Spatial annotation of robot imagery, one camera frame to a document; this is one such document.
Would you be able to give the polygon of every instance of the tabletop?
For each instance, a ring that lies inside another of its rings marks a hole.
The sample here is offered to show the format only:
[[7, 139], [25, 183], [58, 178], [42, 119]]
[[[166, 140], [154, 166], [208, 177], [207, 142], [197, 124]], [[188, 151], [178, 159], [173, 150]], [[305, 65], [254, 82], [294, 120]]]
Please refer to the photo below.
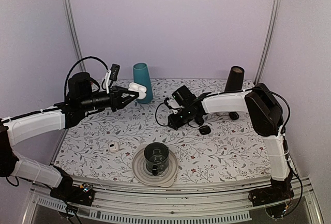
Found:
[[[116, 85], [128, 87], [130, 82], [119, 80]], [[212, 130], [205, 136], [187, 125], [176, 131], [155, 122], [156, 107], [182, 85], [198, 96], [203, 92], [222, 92], [225, 84], [226, 80], [218, 79], [152, 79], [151, 103], [132, 102], [117, 112], [106, 109], [69, 129], [55, 165], [79, 177], [140, 184], [132, 173], [137, 149], [142, 144], [163, 142], [179, 161], [175, 184], [227, 182], [270, 175], [265, 145], [255, 133], [248, 113], [240, 113], [236, 121], [227, 113], [204, 116]], [[251, 81], [245, 81], [243, 88], [252, 86]], [[165, 106], [160, 107], [159, 122], [166, 124], [170, 113]], [[118, 152], [109, 152], [111, 141], [120, 144]]]

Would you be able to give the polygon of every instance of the wall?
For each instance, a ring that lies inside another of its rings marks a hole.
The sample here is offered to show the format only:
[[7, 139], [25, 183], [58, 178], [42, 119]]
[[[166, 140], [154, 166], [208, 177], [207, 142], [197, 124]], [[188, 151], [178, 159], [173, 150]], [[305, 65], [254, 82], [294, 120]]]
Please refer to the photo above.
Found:
[[[83, 56], [121, 65], [147, 62], [152, 78], [253, 79], [273, 0], [71, 0]], [[86, 62], [96, 79], [104, 69]]]
[[[0, 0], [0, 116], [15, 116], [63, 100], [75, 62], [62, 0]], [[22, 142], [24, 156], [49, 163], [60, 132]], [[18, 224], [31, 184], [0, 178], [0, 223]]]
[[281, 0], [263, 82], [291, 106], [291, 155], [331, 222], [331, 0]]

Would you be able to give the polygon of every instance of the teal vase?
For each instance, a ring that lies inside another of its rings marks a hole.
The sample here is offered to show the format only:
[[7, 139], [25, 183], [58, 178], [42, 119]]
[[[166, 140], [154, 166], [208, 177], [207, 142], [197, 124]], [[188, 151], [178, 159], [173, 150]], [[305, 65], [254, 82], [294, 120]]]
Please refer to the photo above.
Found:
[[147, 88], [146, 97], [137, 99], [138, 103], [150, 103], [153, 99], [151, 79], [149, 78], [148, 67], [145, 63], [137, 63], [133, 66], [133, 80], [135, 83]]

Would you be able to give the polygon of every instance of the black tumbler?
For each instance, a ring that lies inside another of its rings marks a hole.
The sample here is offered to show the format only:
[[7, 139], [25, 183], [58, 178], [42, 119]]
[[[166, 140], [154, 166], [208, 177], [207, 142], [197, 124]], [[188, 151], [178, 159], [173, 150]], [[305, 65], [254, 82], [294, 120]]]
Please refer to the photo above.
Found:
[[[243, 88], [245, 70], [239, 66], [232, 66], [224, 92], [240, 91]], [[237, 112], [230, 112], [229, 117], [232, 120], [239, 119]]]
[[163, 172], [169, 165], [169, 150], [162, 143], [151, 143], [144, 151], [146, 168], [153, 176]]

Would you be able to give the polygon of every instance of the ventilation grille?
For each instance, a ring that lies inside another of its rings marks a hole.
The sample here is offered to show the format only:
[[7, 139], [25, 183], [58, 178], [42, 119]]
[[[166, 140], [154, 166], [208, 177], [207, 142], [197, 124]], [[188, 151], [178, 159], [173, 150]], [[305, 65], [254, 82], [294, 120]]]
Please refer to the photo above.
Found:
[[[66, 205], [62, 202], [51, 200], [39, 196], [38, 204], [60, 211], [66, 212]], [[219, 224], [238, 223], [251, 220], [249, 212], [239, 212], [236, 214], [226, 214], [208, 217], [137, 217], [129, 215], [112, 214], [105, 211], [89, 210], [87, 215], [80, 215], [85, 218], [101, 220], [103, 222], [115, 224]]]

